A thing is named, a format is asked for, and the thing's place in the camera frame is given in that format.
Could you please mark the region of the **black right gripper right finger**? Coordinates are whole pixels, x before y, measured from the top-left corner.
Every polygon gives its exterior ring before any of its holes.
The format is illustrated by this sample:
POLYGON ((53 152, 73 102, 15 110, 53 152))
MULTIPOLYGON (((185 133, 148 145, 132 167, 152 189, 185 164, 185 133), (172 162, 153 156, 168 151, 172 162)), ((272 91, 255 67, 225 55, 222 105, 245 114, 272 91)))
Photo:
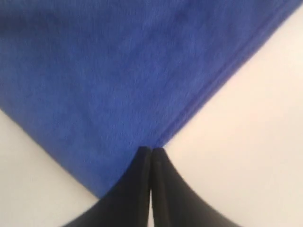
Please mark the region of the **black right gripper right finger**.
POLYGON ((151 197, 156 227, 237 227, 183 180, 165 149, 151 154, 151 197))

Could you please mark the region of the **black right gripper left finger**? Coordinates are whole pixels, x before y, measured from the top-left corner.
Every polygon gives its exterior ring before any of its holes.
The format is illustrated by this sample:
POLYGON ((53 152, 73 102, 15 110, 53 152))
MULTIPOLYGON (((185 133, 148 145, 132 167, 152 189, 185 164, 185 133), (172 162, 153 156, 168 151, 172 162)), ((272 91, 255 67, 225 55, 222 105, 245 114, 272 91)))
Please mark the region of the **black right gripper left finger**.
POLYGON ((150 205, 151 150, 139 147, 119 181, 66 227, 146 227, 150 205))

